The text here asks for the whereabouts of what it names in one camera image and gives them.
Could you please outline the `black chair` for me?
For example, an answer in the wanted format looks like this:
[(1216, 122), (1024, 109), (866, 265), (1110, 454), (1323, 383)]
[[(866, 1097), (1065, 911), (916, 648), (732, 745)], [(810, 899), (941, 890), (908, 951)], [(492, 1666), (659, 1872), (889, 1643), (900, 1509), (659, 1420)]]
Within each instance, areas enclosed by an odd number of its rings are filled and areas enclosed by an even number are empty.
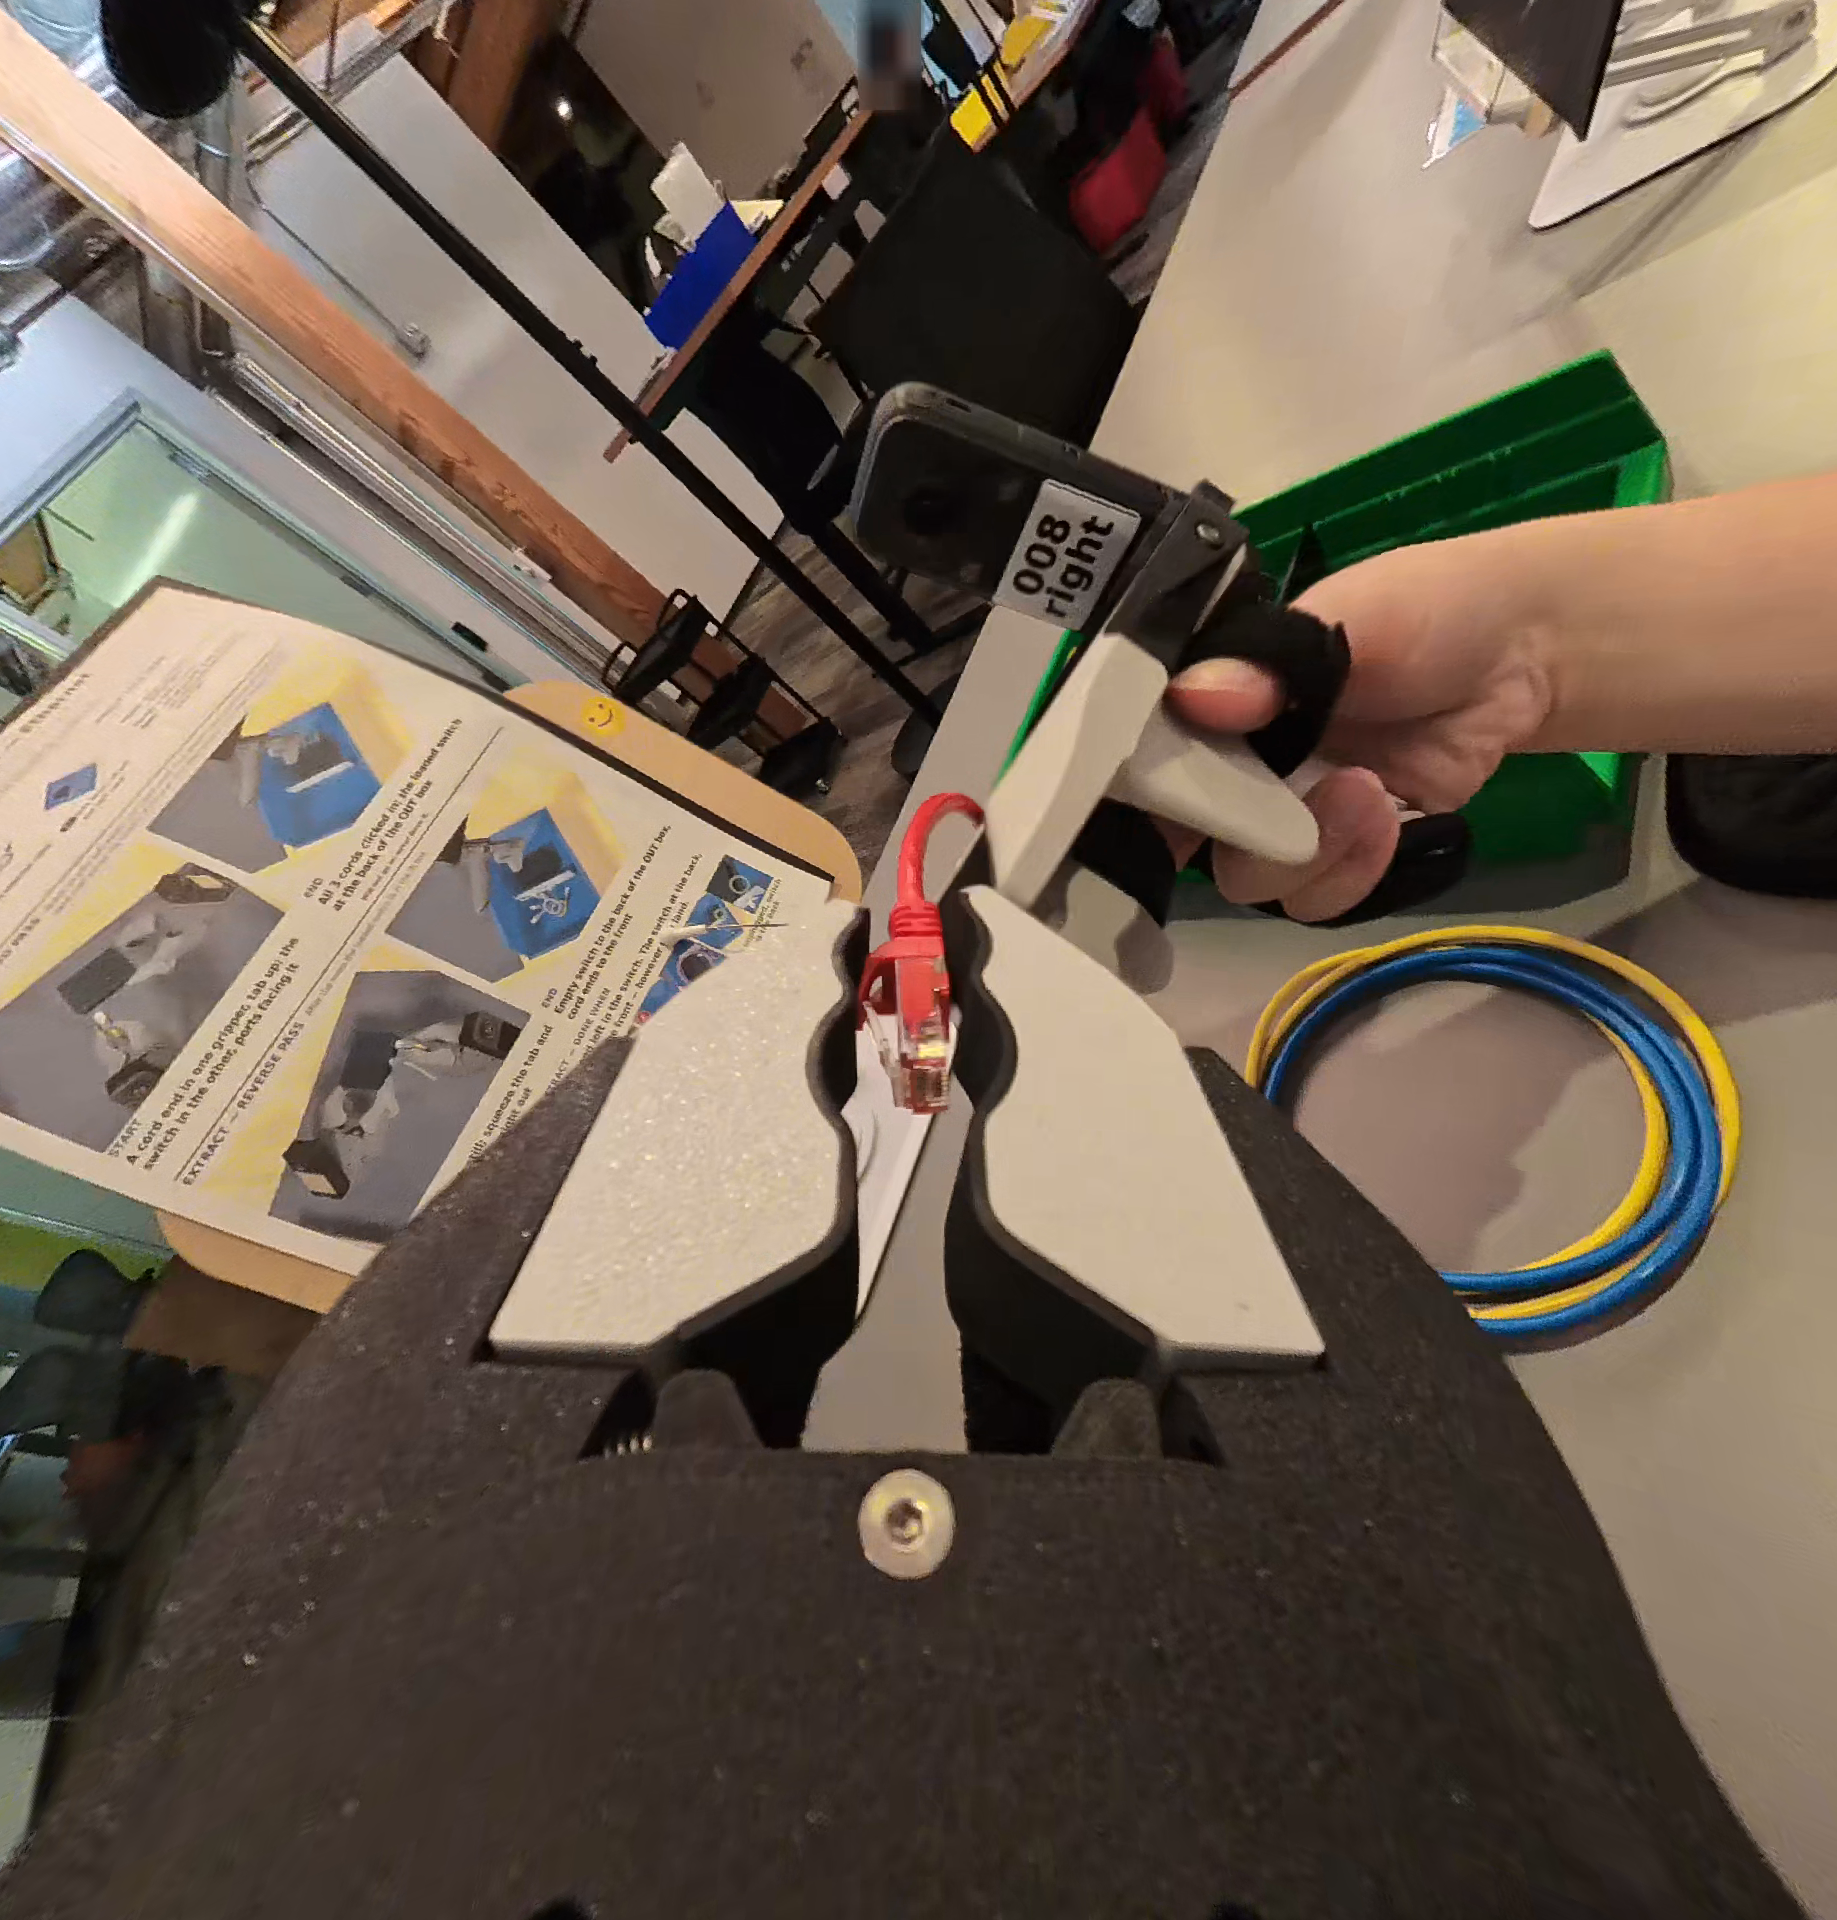
[(810, 317), (862, 398), (927, 380), (1074, 443), (1094, 439), (1138, 327), (1110, 265), (960, 135)]

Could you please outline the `person's right forearm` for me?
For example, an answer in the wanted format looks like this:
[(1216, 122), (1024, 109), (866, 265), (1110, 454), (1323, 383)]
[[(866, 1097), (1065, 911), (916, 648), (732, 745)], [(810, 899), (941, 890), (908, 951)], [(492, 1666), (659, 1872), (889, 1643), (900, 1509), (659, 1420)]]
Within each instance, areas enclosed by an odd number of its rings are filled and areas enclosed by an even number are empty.
[(1837, 470), (1521, 537), (1530, 745), (1837, 750)]

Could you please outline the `green plastic bin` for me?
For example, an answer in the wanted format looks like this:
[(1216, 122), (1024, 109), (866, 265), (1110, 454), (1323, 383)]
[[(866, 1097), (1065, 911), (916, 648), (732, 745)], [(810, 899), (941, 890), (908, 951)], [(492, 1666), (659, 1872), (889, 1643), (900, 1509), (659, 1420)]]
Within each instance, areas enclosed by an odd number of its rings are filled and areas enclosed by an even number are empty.
[[(1672, 501), (1665, 428), (1611, 351), (1390, 439), (1343, 467), (1238, 507), (1279, 600), (1382, 550), (1514, 523)], [(1560, 866), (1611, 841), (1629, 869), (1641, 756), (1509, 756), (1453, 822), (1408, 822), (1403, 853), (1358, 921), (1434, 911), (1473, 877)]]

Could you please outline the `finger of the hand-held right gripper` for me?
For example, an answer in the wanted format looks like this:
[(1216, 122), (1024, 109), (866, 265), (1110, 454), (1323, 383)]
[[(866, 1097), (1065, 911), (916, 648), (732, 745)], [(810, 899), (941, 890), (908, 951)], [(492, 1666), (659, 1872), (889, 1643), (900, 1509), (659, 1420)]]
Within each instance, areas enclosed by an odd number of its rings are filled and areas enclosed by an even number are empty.
[(1138, 756), (1169, 671), (1132, 636), (1094, 636), (992, 791), (992, 885), (1034, 906), (1075, 833)]

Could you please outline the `black pouch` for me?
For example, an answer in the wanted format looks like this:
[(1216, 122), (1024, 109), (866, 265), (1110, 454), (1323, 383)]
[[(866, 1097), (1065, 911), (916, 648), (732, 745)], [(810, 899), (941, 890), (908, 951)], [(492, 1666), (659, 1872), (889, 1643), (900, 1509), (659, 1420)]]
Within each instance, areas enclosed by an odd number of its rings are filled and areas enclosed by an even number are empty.
[(1837, 902), (1837, 756), (1669, 756), (1665, 822), (1694, 877)]

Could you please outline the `wooden desk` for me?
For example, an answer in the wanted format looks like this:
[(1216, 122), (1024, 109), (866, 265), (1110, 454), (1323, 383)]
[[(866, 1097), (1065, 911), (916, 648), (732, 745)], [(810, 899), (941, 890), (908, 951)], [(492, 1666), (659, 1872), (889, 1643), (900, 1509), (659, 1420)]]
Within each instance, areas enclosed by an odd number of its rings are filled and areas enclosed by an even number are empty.
[(716, 336), (732, 320), (732, 310), (760, 289), (760, 281), (786, 265), (793, 230), (822, 208), (834, 200), (831, 184), (843, 174), (859, 136), (870, 130), (870, 109), (859, 109), (834, 144), (810, 162), (796, 193), (778, 208), (778, 216), (755, 235), (746, 263), (727, 277), (726, 292), (705, 308), (705, 317), (693, 327), (693, 336), (659, 356), (659, 367), (646, 374), (637, 392), (637, 428), (618, 419), (614, 439), (607, 443), (607, 463), (618, 463), (632, 443), (646, 443), (646, 436), (667, 432), (685, 392), (705, 364)]

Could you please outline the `black plate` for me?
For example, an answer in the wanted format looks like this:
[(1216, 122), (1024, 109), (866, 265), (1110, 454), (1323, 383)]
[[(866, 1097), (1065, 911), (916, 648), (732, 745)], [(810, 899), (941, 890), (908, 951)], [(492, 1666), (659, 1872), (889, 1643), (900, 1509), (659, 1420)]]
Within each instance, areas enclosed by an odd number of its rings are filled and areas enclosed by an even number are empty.
[(1575, 136), (1591, 136), (1624, 0), (1449, 0), (1440, 7)]

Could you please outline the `wooden board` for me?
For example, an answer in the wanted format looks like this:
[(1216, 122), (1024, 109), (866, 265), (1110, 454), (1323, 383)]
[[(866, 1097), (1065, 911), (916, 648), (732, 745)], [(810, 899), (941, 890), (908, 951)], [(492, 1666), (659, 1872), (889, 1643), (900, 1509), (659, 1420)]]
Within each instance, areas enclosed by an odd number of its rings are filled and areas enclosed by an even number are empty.
[[(773, 853), (831, 877), (834, 899), (862, 902), (866, 878), (843, 829), (755, 774), (709, 756), (588, 681), (525, 681), (503, 694), (503, 702), (529, 709), (539, 729), (563, 733), (575, 745), (614, 756), (625, 770), (673, 786), (693, 813), (718, 816), (746, 841), (772, 841)], [(314, 1316), (326, 1316), (355, 1284), (342, 1268), (314, 1266), (195, 1218), (156, 1218), (169, 1250), (210, 1284), (236, 1284)]]

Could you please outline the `red bag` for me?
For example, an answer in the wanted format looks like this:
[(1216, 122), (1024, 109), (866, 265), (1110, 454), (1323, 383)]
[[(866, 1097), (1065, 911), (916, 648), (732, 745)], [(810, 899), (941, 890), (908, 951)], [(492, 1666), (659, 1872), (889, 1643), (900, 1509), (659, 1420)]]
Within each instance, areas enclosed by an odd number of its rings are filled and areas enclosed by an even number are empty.
[(1070, 187), (1070, 221), (1075, 238), (1110, 256), (1117, 254), (1132, 230), (1150, 216), (1161, 187), (1169, 179), (1169, 144), (1150, 105), (1143, 105), (1122, 136), (1099, 152), (1091, 163), (1075, 169)]

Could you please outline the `white base board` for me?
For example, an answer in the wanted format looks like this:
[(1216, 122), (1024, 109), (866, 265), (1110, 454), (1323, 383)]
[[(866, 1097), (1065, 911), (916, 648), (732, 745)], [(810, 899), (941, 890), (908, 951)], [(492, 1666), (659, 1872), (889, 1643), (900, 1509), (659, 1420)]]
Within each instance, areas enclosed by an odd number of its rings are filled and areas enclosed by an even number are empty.
[(1564, 135), (1537, 235), (1810, 101), (1837, 72), (1837, 0), (1629, 5), (1591, 135)]

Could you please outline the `black rolling stand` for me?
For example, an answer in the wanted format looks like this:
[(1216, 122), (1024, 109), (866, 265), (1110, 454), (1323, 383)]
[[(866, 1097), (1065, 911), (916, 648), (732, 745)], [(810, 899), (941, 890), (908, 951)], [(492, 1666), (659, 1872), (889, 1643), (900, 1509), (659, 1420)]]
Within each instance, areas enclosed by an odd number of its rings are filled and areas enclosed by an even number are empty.
[(831, 796), (843, 761), (843, 729), (793, 694), (701, 595), (670, 589), (654, 630), (637, 648), (618, 648), (600, 671), (600, 686), (629, 709), (654, 698), (686, 705), (673, 729), (718, 750), (727, 744), (755, 756), (755, 781), (793, 804)]

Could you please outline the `printed instruction sheet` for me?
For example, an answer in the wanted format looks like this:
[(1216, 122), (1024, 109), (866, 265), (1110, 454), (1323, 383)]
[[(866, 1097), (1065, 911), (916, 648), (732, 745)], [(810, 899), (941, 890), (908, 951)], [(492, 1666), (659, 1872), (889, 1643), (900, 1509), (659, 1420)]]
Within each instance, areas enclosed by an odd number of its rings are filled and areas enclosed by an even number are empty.
[(831, 899), (514, 702), (156, 581), (0, 725), (0, 1148), (349, 1278)]

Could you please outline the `person's right hand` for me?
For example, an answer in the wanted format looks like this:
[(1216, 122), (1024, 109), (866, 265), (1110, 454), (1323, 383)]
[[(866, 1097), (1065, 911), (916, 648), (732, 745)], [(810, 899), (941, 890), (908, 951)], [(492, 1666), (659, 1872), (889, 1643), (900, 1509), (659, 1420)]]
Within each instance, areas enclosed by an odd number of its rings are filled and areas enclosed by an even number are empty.
[(1358, 911), (1403, 853), (1410, 816), (1457, 813), (1540, 733), (1554, 681), (1540, 630), (1474, 544), (1390, 550), (1316, 581), (1303, 600), (1343, 630), (1351, 674), (1308, 786), (1309, 863), (1263, 863), (1161, 822), (1177, 866), (1206, 866), (1219, 899), (1323, 925)]

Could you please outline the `blue box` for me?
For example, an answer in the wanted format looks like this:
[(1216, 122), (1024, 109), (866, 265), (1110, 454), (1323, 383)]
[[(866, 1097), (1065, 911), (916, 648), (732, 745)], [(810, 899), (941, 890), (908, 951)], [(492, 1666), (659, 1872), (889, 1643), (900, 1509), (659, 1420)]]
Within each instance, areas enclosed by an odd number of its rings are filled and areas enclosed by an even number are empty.
[(667, 289), (646, 308), (646, 329), (659, 347), (686, 347), (695, 327), (705, 327), (718, 292), (755, 256), (755, 235), (732, 200), (695, 235), (695, 243), (673, 263)]

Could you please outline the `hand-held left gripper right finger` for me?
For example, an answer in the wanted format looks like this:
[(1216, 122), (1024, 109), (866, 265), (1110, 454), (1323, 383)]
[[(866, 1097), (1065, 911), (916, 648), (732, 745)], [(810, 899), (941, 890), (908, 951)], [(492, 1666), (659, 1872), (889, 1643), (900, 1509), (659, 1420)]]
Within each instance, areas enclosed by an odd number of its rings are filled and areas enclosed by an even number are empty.
[(963, 1352), (1006, 1381), (1309, 1371), (1316, 1316), (1169, 1020), (992, 885), (944, 902), (944, 934)]

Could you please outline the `black pole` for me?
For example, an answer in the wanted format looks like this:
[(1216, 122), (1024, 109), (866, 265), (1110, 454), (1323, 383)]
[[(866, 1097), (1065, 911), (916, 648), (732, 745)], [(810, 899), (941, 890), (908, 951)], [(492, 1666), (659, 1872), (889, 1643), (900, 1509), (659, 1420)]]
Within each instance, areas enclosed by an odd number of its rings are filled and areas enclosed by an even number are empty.
[(545, 308), (538, 308), (519, 281), (511, 281), (441, 208), (431, 208), (380, 152), (349, 122), (349, 116), (316, 91), (295, 58), (281, 51), (276, 33), (253, 20), (253, 5), (214, 5), (221, 33), (236, 51), (259, 66), (265, 83), (295, 105), (307, 130), (316, 130), (342, 162), (358, 163), (557, 367), (563, 367), (618, 428), (637, 436), (642, 449), (695, 501), (705, 506), (894, 698), (927, 725), (941, 729), (944, 705), (908, 676), (843, 609), (810, 581), (803, 564), (786, 553), (773, 537), (760, 530), (732, 497), (716, 484), (670, 436), (600, 371), (600, 364), (563, 336)]

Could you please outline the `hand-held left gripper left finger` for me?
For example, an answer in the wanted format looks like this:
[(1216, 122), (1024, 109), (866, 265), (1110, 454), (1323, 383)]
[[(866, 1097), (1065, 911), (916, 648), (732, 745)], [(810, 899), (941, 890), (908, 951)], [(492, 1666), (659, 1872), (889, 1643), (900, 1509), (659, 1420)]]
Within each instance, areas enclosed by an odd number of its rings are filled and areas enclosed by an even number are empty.
[(859, 1239), (846, 899), (680, 992), (625, 1068), (492, 1321), (503, 1359), (653, 1359)]

